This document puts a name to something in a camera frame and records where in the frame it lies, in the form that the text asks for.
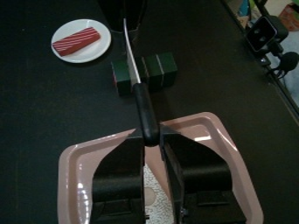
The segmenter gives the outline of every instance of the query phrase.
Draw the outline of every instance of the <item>knife blade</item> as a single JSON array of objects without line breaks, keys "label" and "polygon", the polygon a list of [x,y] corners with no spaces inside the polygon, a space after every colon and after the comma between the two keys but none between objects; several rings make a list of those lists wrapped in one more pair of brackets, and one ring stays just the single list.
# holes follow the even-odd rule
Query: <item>knife blade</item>
[{"label": "knife blade", "polygon": [[131,48],[130,39],[128,39],[126,18],[124,18],[124,32],[126,32],[127,65],[128,65],[128,72],[130,72],[130,78],[131,78],[131,85],[134,86],[136,83],[142,83],[142,81],[140,81],[140,76],[136,69],[136,61],[132,54],[132,48]]}]

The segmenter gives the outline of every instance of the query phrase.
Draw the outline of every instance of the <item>red fish slice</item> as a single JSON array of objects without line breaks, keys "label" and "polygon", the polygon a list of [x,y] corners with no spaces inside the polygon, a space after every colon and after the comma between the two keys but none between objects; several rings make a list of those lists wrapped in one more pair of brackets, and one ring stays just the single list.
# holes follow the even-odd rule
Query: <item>red fish slice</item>
[{"label": "red fish slice", "polygon": [[84,46],[90,45],[99,39],[99,32],[94,27],[90,27],[74,33],[67,38],[63,38],[62,40],[54,42],[52,47],[60,56],[66,56],[75,53],[79,49],[82,49]]}]

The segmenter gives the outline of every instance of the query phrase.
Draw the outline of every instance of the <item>black table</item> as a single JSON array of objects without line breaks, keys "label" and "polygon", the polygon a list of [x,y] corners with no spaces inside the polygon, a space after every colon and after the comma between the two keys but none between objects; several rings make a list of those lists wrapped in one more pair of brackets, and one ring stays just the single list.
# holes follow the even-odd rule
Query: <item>black table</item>
[{"label": "black table", "polygon": [[[64,149],[139,125],[134,96],[118,97],[107,53],[76,65],[51,49],[58,28],[79,18],[107,24],[96,0],[6,1],[2,6],[2,222],[58,223]],[[152,93],[159,121],[210,111],[238,146],[264,223],[299,221],[299,129],[222,1],[152,0],[136,55],[172,52],[175,85]]]}]

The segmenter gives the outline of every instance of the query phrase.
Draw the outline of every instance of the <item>knife handle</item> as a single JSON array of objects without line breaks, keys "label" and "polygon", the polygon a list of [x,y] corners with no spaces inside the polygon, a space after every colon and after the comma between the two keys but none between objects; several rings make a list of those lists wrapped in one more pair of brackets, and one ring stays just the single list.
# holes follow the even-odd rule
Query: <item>knife handle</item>
[{"label": "knife handle", "polygon": [[160,129],[155,120],[155,111],[146,83],[136,83],[134,85],[134,93],[144,135],[144,145],[152,147],[160,143]]}]

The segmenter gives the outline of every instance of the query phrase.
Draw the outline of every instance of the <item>pink tray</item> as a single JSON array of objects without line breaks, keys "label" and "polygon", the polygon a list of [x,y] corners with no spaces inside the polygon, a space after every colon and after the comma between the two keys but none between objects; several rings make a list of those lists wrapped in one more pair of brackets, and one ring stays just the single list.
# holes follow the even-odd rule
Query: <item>pink tray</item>
[{"label": "pink tray", "polygon": [[[163,124],[194,141],[207,145],[224,158],[232,175],[232,191],[247,216],[247,224],[262,224],[264,219],[263,211],[248,176],[248,170],[220,119],[212,113],[199,113],[163,122]],[[131,129],[112,136],[72,145],[62,153],[58,198],[60,224],[90,223],[91,185],[95,170],[103,157],[134,131]],[[146,148],[144,161],[166,195],[170,197],[164,162],[159,147]]]}]

